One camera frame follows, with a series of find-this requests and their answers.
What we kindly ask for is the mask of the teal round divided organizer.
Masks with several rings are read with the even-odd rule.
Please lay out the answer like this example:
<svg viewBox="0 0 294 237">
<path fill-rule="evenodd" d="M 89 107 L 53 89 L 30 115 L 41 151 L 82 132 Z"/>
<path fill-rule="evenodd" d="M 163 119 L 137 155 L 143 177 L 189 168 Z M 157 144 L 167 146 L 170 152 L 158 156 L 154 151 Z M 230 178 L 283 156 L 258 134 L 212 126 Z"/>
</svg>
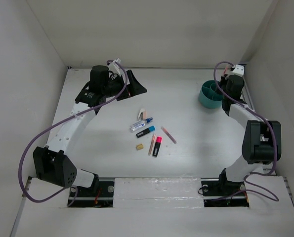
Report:
<svg viewBox="0 0 294 237">
<path fill-rule="evenodd" d="M 208 80 L 202 85 L 198 100 L 205 108 L 217 109 L 221 107 L 222 95 L 218 94 L 216 89 L 214 80 Z"/>
</svg>

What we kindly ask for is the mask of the pink translucent pen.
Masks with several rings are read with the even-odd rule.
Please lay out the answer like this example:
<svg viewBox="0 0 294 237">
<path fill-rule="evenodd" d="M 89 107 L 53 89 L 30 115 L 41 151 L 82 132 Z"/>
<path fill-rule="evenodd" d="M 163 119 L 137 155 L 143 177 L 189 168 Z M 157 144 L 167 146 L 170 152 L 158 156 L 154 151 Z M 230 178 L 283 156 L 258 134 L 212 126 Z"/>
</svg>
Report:
<svg viewBox="0 0 294 237">
<path fill-rule="evenodd" d="M 166 134 L 166 136 L 174 143 L 177 144 L 177 141 L 173 138 L 173 136 L 163 127 L 161 126 L 161 130 Z"/>
</svg>

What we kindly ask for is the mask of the orange thin pencil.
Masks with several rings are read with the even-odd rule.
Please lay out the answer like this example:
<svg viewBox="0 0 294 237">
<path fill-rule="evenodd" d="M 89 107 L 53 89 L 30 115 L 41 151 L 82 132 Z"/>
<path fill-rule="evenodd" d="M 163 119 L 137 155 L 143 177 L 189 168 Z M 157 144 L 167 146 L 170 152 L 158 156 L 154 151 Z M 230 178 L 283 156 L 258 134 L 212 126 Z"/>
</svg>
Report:
<svg viewBox="0 0 294 237">
<path fill-rule="evenodd" d="M 152 153 L 152 149 L 153 149 L 153 146 L 154 146 L 155 138 L 156 138 L 156 135 L 153 134 L 152 135 L 152 138 L 151 138 L 151 143 L 150 143 L 149 151 L 148 151 L 148 156 L 150 156 L 151 153 Z"/>
</svg>

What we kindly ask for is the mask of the orange pen with white grip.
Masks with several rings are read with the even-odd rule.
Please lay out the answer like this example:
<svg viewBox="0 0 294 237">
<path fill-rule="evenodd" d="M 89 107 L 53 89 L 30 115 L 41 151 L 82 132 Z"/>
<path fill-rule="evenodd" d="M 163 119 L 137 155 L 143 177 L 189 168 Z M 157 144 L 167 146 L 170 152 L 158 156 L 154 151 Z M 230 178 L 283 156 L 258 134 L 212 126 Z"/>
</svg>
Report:
<svg viewBox="0 0 294 237">
<path fill-rule="evenodd" d="M 224 71 L 222 73 L 222 76 L 224 76 L 226 74 L 227 70 L 228 70 L 228 66 L 225 67 L 225 69 L 224 69 Z"/>
</svg>

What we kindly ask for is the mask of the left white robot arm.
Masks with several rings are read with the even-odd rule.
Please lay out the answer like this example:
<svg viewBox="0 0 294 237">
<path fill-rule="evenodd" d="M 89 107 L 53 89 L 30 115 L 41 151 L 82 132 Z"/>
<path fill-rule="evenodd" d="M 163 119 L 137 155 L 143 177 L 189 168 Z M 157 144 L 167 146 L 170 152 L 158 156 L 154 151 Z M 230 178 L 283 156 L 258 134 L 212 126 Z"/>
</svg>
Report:
<svg viewBox="0 0 294 237">
<path fill-rule="evenodd" d="M 63 123 L 45 147 L 35 148 L 37 178 L 63 188 L 81 187 L 88 196 L 95 195 L 99 189 L 98 175 L 76 168 L 69 155 L 108 98 L 120 101 L 146 92 L 132 70 L 122 75 L 117 64 L 93 66 L 89 81 L 75 98 L 71 119 Z"/>
</svg>

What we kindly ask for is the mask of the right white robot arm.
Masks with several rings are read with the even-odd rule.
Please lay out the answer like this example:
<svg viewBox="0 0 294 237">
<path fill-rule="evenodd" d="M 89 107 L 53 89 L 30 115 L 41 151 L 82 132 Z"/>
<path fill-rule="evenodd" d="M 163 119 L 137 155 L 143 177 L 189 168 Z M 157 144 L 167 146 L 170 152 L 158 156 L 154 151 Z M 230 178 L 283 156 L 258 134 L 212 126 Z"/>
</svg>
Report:
<svg viewBox="0 0 294 237">
<path fill-rule="evenodd" d="M 244 129 L 241 156 L 228 168 L 222 170 L 217 182 L 221 196 L 235 193 L 255 170 L 262 165 L 273 164 L 282 153 L 281 124 L 270 121 L 250 109 L 241 99 L 244 79 L 238 75 L 225 74 L 218 83 L 225 95 L 222 98 L 222 109 Z"/>
</svg>

